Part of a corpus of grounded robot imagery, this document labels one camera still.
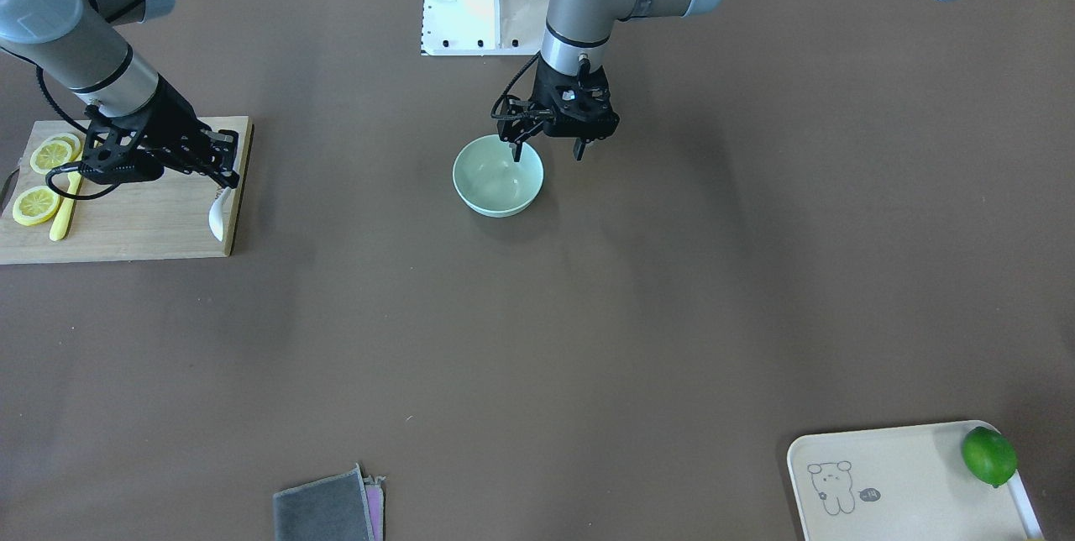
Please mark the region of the black gripper at board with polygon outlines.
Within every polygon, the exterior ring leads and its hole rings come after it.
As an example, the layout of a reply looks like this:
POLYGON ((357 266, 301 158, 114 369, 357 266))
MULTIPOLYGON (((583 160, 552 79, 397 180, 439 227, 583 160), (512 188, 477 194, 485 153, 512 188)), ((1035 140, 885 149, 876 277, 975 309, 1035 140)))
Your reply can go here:
POLYGON ((108 117, 101 108, 86 108, 91 124, 78 173, 97 185, 156 181, 169 167, 183 174, 200 174, 219 187, 235 189, 241 175, 234 169, 239 133, 212 131, 194 106, 166 79, 139 111, 108 117))

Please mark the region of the grey robot arm at board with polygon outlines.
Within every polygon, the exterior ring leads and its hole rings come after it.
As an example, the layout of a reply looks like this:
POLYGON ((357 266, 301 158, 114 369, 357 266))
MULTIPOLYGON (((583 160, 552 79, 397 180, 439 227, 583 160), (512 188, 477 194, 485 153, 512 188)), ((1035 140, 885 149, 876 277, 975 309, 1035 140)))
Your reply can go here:
POLYGON ((164 169, 239 185, 239 136, 201 122, 191 104, 118 32, 172 12, 176 0, 2 0, 3 49, 37 66, 85 103, 76 172, 111 190, 164 169))

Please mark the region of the black gripper near bowl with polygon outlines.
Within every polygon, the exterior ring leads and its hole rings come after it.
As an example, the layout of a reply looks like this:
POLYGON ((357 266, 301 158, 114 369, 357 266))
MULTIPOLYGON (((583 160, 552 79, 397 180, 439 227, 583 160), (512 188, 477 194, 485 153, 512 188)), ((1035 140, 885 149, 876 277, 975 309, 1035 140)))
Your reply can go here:
POLYGON ((511 143, 516 163, 521 162, 525 140, 538 133, 574 139, 573 157, 580 161, 588 143, 613 136, 621 122, 611 105, 606 70, 591 69, 588 61, 580 62, 577 74, 571 76, 542 59, 527 60, 496 99, 496 132, 511 143), (538 67, 531 96, 510 94, 531 66, 538 67))

